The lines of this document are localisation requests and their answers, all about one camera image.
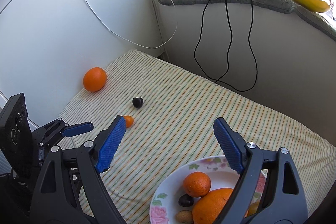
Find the floral plate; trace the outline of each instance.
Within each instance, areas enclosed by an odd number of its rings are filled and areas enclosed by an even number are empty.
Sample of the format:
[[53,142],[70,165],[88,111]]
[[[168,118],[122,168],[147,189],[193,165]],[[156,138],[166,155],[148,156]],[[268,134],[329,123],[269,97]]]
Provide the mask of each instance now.
[[[225,156],[211,156],[194,160],[181,166],[159,185],[151,201],[151,224],[177,223],[175,215],[182,210],[192,210],[192,207],[181,207],[179,198],[185,194],[182,183],[184,178],[196,171],[208,174],[211,179],[211,189],[234,188],[239,175],[232,170]],[[260,173],[258,185],[251,203],[260,200],[266,182],[266,176]]]

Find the dark round fruit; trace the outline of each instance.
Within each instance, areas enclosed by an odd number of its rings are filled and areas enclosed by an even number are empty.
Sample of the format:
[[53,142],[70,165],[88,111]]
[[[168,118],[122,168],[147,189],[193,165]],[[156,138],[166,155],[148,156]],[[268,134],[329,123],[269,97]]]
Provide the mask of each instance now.
[[133,98],[132,103],[134,107],[141,108],[143,105],[143,99],[141,97]]
[[178,204],[182,207],[190,207],[194,205],[194,198],[185,194],[178,199]]

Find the small orange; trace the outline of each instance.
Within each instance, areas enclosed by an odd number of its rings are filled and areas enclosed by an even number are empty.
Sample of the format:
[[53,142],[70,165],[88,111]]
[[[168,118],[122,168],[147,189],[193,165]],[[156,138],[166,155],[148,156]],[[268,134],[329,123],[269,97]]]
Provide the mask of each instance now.
[[134,123],[134,118],[129,115],[124,116],[124,118],[126,120],[126,128],[129,128]]
[[206,173],[194,172],[184,179],[183,188],[189,196],[200,198],[210,191],[211,180]]
[[102,68],[92,68],[84,75],[83,86],[88,91],[96,92],[104,87],[106,79],[106,72]]
[[194,223],[212,224],[224,208],[232,191],[231,188],[220,188],[202,197],[193,208]]

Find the white cable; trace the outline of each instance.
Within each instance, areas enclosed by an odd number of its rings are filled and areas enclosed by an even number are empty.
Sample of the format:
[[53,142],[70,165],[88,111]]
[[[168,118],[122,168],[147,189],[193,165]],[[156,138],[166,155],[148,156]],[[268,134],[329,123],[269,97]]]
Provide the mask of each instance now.
[[173,0],[171,0],[171,3],[173,4],[174,10],[175,10],[175,16],[176,16],[176,27],[175,27],[175,31],[174,31],[173,35],[172,35],[166,42],[164,42],[163,44],[161,44],[160,46],[157,46],[157,47],[146,47],[146,46],[143,46],[143,45],[139,45],[139,44],[137,44],[137,43],[135,43],[135,42],[133,42],[133,41],[131,41],[131,40],[128,40],[128,39],[123,38],[122,36],[116,34],[114,31],[112,31],[109,27],[107,27],[107,26],[104,24],[104,22],[99,18],[99,16],[98,16],[98,15],[95,13],[95,11],[91,8],[91,6],[89,5],[88,1],[85,0],[85,2],[86,2],[86,4],[88,5],[88,7],[89,7],[89,9],[91,10],[91,12],[96,16],[96,18],[101,22],[101,24],[104,25],[104,27],[105,27],[107,30],[109,30],[111,33],[113,33],[113,34],[116,35],[117,37],[119,37],[119,38],[121,38],[121,39],[124,39],[124,40],[126,40],[126,41],[128,41],[128,42],[131,42],[131,43],[133,43],[133,44],[135,44],[135,45],[137,45],[137,46],[139,46],[139,47],[149,48],[149,49],[160,48],[160,47],[162,47],[164,44],[166,44],[170,39],[173,38],[173,36],[174,36],[174,34],[176,33],[176,30],[177,30],[177,13],[176,13],[176,7],[175,7],[175,4],[174,4]]

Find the silver bolt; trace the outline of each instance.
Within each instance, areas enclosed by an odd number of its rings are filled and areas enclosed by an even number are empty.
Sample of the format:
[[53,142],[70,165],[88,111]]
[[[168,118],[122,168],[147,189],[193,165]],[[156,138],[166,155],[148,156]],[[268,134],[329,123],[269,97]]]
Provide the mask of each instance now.
[[58,145],[55,145],[51,148],[51,152],[57,152],[59,149]]
[[248,142],[247,147],[249,147],[251,149],[254,149],[254,148],[256,148],[256,144],[254,142]]
[[93,145],[92,141],[87,141],[87,142],[84,143],[84,146],[87,147],[87,148],[92,147],[92,145]]
[[280,151],[281,151],[281,153],[283,153],[283,154],[288,154],[288,149],[285,148],[285,147],[281,147],[281,148],[280,148]]

